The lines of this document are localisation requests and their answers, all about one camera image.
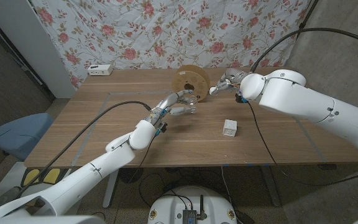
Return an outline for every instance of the white wall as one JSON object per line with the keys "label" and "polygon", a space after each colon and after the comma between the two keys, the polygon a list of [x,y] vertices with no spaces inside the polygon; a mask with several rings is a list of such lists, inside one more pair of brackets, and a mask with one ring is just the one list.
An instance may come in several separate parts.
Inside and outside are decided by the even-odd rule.
{"label": "white wall", "polygon": [[56,98],[74,95],[64,64],[27,0],[0,0],[0,28]]}

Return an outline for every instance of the small white box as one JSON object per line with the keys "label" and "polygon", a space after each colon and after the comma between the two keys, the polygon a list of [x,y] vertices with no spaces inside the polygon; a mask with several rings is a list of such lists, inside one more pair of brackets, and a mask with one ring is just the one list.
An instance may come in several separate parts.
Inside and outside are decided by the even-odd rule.
{"label": "small white box", "polygon": [[237,121],[226,119],[223,126],[223,134],[234,137],[237,131]]}
{"label": "small white box", "polygon": [[110,75],[112,65],[90,65],[88,72],[90,75]]}

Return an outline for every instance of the blue chair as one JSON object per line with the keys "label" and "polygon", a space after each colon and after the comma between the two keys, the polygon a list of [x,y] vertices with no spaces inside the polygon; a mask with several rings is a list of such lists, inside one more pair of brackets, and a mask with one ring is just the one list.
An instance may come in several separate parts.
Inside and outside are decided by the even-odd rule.
{"label": "blue chair", "polygon": [[0,126],[0,148],[24,161],[52,125],[47,113],[33,114]]}

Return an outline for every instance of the table leg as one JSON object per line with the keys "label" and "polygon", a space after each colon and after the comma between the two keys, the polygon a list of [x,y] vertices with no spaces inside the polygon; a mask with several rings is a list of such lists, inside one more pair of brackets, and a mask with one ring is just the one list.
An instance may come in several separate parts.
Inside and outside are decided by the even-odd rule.
{"label": "table leg", "polygon": [[274,178],[270,166],[262,166],[261,170],[265,180],[266,187],[272,199],[272,204],[276,207],[281,206],[280,196],[278,195],[276,183],[274,182]]}
{"label": "table leg", "polygon": [[106,193],[104,194],[104,198],[103,198],[103,204],[102,204],[103,208],[109,208],[111,205],[112,193],[114,192],[114,186],[116,185],[117,175],[118,175],[118,170],[112,172],[109,175],[109,181],[107,183]]}

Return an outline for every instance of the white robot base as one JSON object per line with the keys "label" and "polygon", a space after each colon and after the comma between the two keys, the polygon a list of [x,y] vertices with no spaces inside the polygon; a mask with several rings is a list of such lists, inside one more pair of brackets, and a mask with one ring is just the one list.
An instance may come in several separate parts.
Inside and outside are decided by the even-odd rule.
{"label": "white robot base", "polygon": [[157,199],[149,213],[148,224],[236,224],[233,206],[217,192],[205,187],[190,185],[168,191]]}

